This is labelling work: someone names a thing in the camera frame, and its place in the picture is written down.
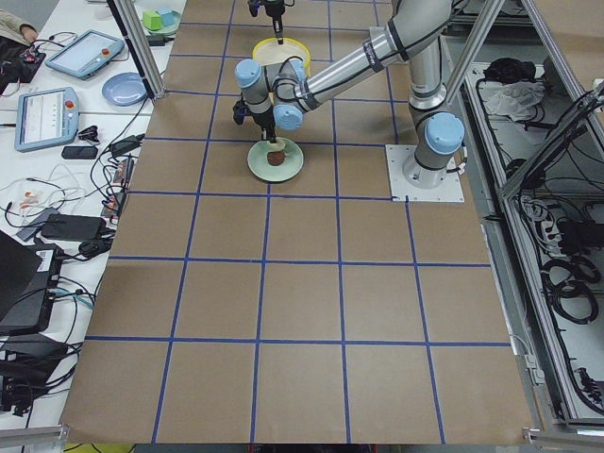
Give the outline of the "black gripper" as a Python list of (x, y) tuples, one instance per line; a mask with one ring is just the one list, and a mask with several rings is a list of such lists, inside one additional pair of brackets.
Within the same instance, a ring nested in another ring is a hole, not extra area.
[(277, 43), (282, 45), (284, 43), (283, 36), (283, 24), (282, 15), (285, 13), (286, 8), (292, 8), (295, 5), (295, 1), (285, 0), (248, 0), (247, 6), (252, 17), (257, 17), (261, 8), (265, 9), (265, 13), (272, 17), (272, 27), (275, 32)]
[(241, 96), (232, 108), (233, 121), (238, 126), (241, 126), (246, 117), (251, 117), (254, 123), (261, 129), (261, 140), (276, 143), (277, 135), (275, 132), (273, 104), (269, 99), (267, 101), (268, 107), (264, 111), (254, 112)]

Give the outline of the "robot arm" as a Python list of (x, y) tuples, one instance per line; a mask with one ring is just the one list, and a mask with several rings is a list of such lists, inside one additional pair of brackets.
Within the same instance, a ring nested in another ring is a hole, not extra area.
[(360, 84), (388, 66), (410, 66), (410, 111), (418, 144), (404, 160), (403, 176), (413, 186), (428, 190), (441, 185), (447, 164), (461, 148), (465, 130), (461, 120), (444, 106), (439, 37), (454, 17), (451, 1), (395, 1), (386, 25), (371, 29), (362, 45), (328, 66), (308, 75), (299, 57), (263, 65), (243, 59), (234, 74), (241, 97), (233, 120), (250, 117), (261, 129), (261, 139), (247, 155), (249, 170), (267, 182), (282, 182), (302, 169), (300, 147), (277, 132), (295, 131), (306, 113)]

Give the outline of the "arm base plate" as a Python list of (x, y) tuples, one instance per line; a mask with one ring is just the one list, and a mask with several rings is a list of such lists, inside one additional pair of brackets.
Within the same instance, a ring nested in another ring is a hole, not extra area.
[(455, 159), (450, 157), (443, 169), (427, 170), (417, 163), (415, 148), (410, 144), (385, 146), (391, 199), (394, 202), (463, 203)]

